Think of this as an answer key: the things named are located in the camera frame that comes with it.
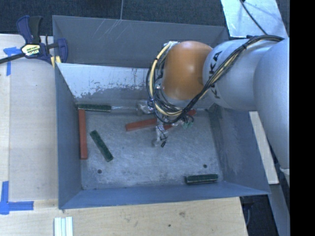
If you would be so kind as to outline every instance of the wire bundle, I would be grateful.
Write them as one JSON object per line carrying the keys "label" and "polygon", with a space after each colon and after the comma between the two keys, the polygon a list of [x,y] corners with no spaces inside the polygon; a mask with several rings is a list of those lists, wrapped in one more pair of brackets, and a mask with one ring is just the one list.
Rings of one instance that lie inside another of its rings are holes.
{"label": "wire bundle", "polygon": [[163,97],[160,92],[160,79],[163,76],[163,65],[165,62],[166,55],[162,58],[159,63],[158,69],[156,70],[156,66],[158,64],[159,59],[162,55],[169,49],[171,43],[166,44],[160,53],[155,58],[152,66],[150,67],[147,78],[146,78],[146,86],[149,94],[148,105],[154,108],[154,112],[156,117],[165,124],[174,124],[179,120],[182,120],[184,123],[187,123],[189,120],[193,121],[192,116],[188,114],[188,112],[192,109],[192,107],[197,103],[199,99],[201,99],[207,91],[211,88],[211,86],[217,82],[234,64],[239,55],[246,50],[249,46],[259,42],[259,41],[275,41],[280,42],[284,40],[284,38],[274,35],[262,35],[262,36],[254,36],[250,37],[249,40],[234,50],[218,67],[218,69],[214,72],[213,76],[206,82],[203,89],[199,94],[197,94],[184,108],[179,108],[172,105],[168,102],[165,97]]}

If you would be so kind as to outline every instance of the black floor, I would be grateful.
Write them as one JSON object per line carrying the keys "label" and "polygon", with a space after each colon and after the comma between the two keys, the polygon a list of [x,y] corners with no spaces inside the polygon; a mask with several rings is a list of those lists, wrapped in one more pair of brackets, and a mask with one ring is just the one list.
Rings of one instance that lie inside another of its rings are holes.
{"label": "black floor", "polygon": [[[290,0],[276,1],[290,36]],[[44,18],[40,35],[53,35],[52,15],[226,26],[220,0],[0,0],[0,8],[0,33],[17,33],[16,21],[24,15]],[[252,201],[249,235],[277,236],[268,197]]]}

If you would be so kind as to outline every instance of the gray bin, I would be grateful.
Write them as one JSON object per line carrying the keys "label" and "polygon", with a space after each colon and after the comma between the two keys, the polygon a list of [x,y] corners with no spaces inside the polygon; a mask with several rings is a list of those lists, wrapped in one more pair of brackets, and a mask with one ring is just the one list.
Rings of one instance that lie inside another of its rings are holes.
{"label": "gray bin", "polygon": [[[138,116],[135,105],[147,99],[144,78],[162,45],[195,40],[215,47],[228,39],[225,28],[54,16],[53,29],[69,46],[67,63],[55,69],[60,209],[270,192],[248,112],[223,109],[205,97],[194,125],[172,128],[163,148],[152,147],[153,129],[125,131],[129,122],[154,117]],[[111,113],[87,112],[88,160],[79,158],[77,103],[114,106]],[[112,161],[93,143],[93,130]],[[211,173],[218,182],[185,184],[184,176]]]}

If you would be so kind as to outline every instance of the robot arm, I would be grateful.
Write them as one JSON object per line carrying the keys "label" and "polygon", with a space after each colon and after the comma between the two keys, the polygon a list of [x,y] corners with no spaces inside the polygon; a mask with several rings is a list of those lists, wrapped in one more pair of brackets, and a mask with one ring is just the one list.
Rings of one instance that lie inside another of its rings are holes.
{"label": "robot arm", "polygon": [[288,57],[289,39],[270,35],[214,49],[195,41],[173,45],[157,72],[149,71],[156,115],[164,123],[182,120],[206,93],[222,107],[258,111],[281,169],[289,172]]}

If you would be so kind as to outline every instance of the blue tape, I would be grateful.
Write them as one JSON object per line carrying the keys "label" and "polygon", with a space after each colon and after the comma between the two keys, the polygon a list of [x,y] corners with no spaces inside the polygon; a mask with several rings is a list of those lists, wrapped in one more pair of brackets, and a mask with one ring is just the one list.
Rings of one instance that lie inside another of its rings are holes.
{"label": "blue tape", "polygon": [[0,214],[8,215],[10,211],[15,210],[34,210],[34,201],[23,202],[9,202],[9,181],[2,183],[1,201],[0,201]]}
{"label": "blue tape", "polygon": [[[16,47],[10,47],[10,48],[4,48],[3,50],[5,54],[9,56],[15,55],[15,54],[20,54],[21,50],[16,48]],[[9,76],[11,74],[11,61],[8,62],[6,66],[6,75]]]}

